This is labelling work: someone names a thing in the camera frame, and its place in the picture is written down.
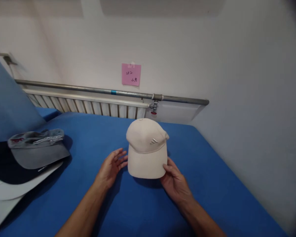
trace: metal pipe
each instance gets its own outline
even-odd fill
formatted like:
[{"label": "metal pipe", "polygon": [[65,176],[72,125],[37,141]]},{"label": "metal pipe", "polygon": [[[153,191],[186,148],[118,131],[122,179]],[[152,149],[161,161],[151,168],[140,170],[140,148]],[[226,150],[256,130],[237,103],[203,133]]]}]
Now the metal pipe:
[{"label": "metal pipe", "polygon": [[149,103],[132,102],[132,101],[126,101],[126,100],[120,100],[120,99],[108,99],[108,98],[99,98],[99,97],[93,97],[93,96],[65,94],[65,93],[59,93],[59,92],[37,91],[37,90],[30,90],[30,89],[23,89],[23,91],[27,94],[44,95],[44,96],[55,97],[55,98],[73,99],[73,100],[81,100],[81,101],[94,101],[94,102],[100,102],[100,103],[149,108]]},{"label": "metal pipe", "polygon": [[[121,95],[121,96],[136,97],[136,98],[143,98],[143,99],[153,99],[153,96],[154,96],[154,94],[147,94],[147,93],[116,91],[116,90],[109,90],[109,89],[71,86],[71,85],[63,85],[63,84],[47,83],[47,82],[36,82],[36,81],[26,81],[26,80],[15,80],[15,81],[17,84],[20,84],[20,85],[39,86],[39,87],[48,87],[48,88],[65,89],[65,90],[71,90],[71,91],[83,91],[83,92],[93,92],[93,93],[111,94],[111,95]],[[163,95],[162,100],[179,102],[179,103],[198,104],[198,105],[209,104],[209,101],[206,99],[184,98],[184,97],[167,96],[167,95]]]}]

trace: pink sticky note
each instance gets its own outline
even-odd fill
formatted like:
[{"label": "pink sticky note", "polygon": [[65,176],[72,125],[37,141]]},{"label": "pink sticky note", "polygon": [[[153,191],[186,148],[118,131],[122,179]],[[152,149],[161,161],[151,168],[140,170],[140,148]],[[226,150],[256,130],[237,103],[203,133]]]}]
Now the pink sticky note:
[{"label": "pink sticky note", "polygon": [[141,65],[122,64],[122,84],[139,86]]}]

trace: finger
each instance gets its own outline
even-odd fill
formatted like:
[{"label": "finger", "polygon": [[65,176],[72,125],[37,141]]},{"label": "finger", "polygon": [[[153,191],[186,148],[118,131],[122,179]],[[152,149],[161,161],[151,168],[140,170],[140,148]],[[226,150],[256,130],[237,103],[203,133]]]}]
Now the finger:
[{"label": "finger", "polygon": [[165,169],[165,171],[170,173],[173,177],[178,177],[180,174],[173,166],[163,164],[163,168]]},{"label": "finger", "polygon": [[170,157],[168,157],[168,165],[173,166],[179,173],[181,173],[179,168],[176,166],[176,164],[173,162],[173,160],[171,160]]},{"label": "finger", "polygon": [[115,156],[117,156],[120,152],[122,152],[123,148],[119,148],[115,151],[112,151],[109,156],[107,157],[108,160],[113,160]]},{"label": "finger", "polygon": [[123,151],[119,153],[116,157],[114,157],[114,161],[117,161],[121,156],[126,155],[127,151]]},{"label": "finger", "polygon": [[118,160],[115,162],[115,164],[116,164],[116,165],[119,165],[120,163],[126,161],[127,159],[128,159],[128,156],[124,156],[123,158],[118,159]]},{"label": "finger", "polygon": [[123,162],[122,164],[120,164],[120,165],[118,166],[118,170],[120,171],[120,170],[123,169],[125,166],[127,166],[127,164],[128,164],[128,161]]}]

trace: gray baseball cap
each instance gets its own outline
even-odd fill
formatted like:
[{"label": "gray baseball cap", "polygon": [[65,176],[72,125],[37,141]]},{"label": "gray baseball cap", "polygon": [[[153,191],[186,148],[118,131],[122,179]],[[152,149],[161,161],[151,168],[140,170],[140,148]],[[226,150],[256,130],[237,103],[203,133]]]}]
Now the gray baseball cap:
[{"label": "gray baseball cap", "polygon": [[63,138],[61,129],[26,132],[12,136],[8,146],[20,166],[33,170],[70,156],[62,143]]}]

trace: right hand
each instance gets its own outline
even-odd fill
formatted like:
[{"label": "right hand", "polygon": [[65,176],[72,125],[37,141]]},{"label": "right hand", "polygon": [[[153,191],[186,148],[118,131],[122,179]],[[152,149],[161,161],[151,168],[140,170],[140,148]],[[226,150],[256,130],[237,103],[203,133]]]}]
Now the right hand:
[{"label": "right hand", "polygon": [[160,178],[161,184],[170,198],[177,204],[187,204],[194,200],[187,181],[175,163],[168,157],[168,164],[163,164],[166,173]]}]

